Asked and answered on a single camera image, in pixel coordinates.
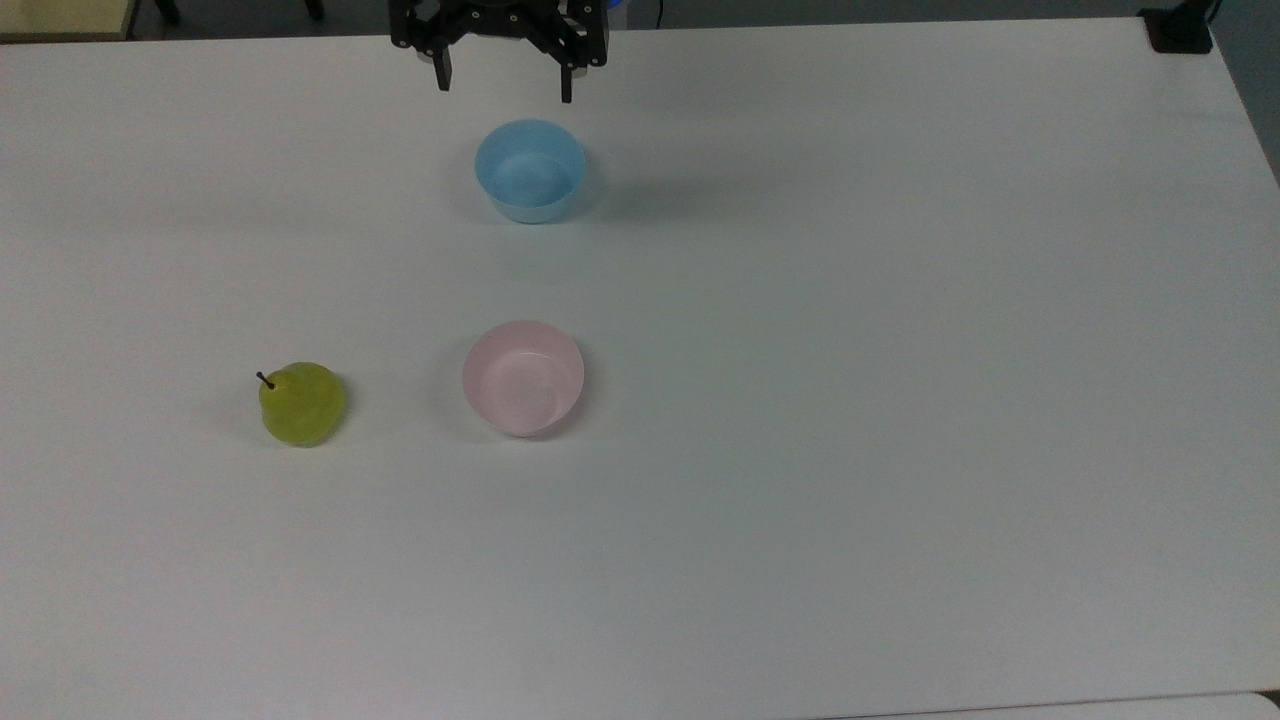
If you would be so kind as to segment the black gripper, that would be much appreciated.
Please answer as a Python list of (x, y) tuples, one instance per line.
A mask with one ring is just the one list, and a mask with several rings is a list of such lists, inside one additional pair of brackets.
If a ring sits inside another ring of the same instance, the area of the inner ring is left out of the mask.
[(608, 1), (390, 1), (389, 36), (431, 63), (436, 86), (448, 92), (451, 49), (467, 36), (526, 41), (559, 64), (559, 99), (573, 101), (577, 69), (609, 59)]

